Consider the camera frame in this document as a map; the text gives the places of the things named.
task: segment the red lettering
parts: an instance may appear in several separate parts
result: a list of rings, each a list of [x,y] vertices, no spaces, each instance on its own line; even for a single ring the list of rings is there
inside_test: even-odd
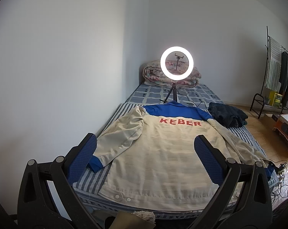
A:
[[[183,119],[178,119],[178,124],[185,124]]]
[[[167,124],[167,121],[168,121],[168,119],[162,119],[162,118],[161,118],[160,123],[164,122],[164,123]]]

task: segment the cable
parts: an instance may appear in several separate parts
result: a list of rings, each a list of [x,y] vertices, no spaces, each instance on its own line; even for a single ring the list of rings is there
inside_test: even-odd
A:
[[[199,105],[203,102],[203,103],[205,104],[205,107],[208,108],[207,105],[206,105],[206,103],[205,103],[205,101],[203,101],[203,100],[198,104],[198,106],[196,106],[195,102],[191,101],[187,95],[180,94],[178,90],[177,90],[177,93],[178,93],[179,95],[186,96],[187,100],[188,100],[189,102],[192,102],[195,107],[199,107]]]
[[[278,162],[275,162],[275,161],[273,161],[273,160],[271,160],[271,159],[269,159],[271,162],[273,162],[273,163],[279,163],[279,162],[283,162],[283,161],[285,161],[285,164],[287,164],[287,160],[281,160],[281,161],[278,161]]]
[[[279,183],[278,183],[278,188],[277,188],[276,190],[273,190],[273,191],[271,192],[271,195],[272,195],[272,199],[271,199],[271,200],[272,200],[272,204],[274,204],[275,201],[279,199],[279,197],[281,197],[282,199],[288,197],[288,196],[283,197],[283,196],[281,195],[281,193],[282,193],[282,188],[283,188],[284,186],[288,186],[288,185],[284,184],[284,183],[285,183],[285,175],[286,175],[286,172],[287,172],[286,164],[287,164],[287,161],[286,161],[286,163],[283,164],[283,165],[284,165],[283,171],[278,174],[278,177],[281,178],[281,180],[280,180]]]

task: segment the yellow box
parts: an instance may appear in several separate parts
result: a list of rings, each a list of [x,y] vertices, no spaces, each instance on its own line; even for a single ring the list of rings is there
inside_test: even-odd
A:
[[[282,95],[280,95],[274,91],[270,91],[269,99],[270,99],[270,102],[269,102],[270,106],[279,107],[281,100],[282,100]]]

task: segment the ring light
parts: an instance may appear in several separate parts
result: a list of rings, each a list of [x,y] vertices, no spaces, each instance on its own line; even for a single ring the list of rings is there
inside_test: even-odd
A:
[[[182,52],[188,59],[189,59],[189,68],[186,70],[185,73],[181,74],[181,75],[174,75],[172,73],[170,73],[167,69],[166,69],[166,66],[165,66],[165,61],[166,61],[166,58],[167,56],[172,53],[172,52]],[[194,61],[193,61],[193,58],[192,58],[192,55],[189,53],[188,50],[182,48],[182,47],[179,47],[179,46],[173,46],[169,49],[167,49],[161,56],[161,61],[160,61],[160,65],[161,65],[161,69],[163,71],[163,73],[165,74],[165,76],[167,76],[169,79],[172,79],[172,80],[182,80],[182,79],[185,79],[187,78],[192,70],[193,70],[193,67],[194,67]]]

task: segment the jacket sleeve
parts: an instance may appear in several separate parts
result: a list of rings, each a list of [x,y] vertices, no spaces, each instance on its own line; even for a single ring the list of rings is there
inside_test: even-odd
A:
[[[231,157],[233,157],[237,162],[240,160],[244,164],[252,165],[256,161],[260,161],[264,168],[266,168],[264,161],[268,161],[268,159],[263,153],[259,152],[253,146],[235,136],[231,131],[219,124],[216,120],[209,119],[208,122],[224,138]]]
[[[137,106],[113,122],[98,138],[89,167],[97,172],[128,149],[142,134],[145,108]]]

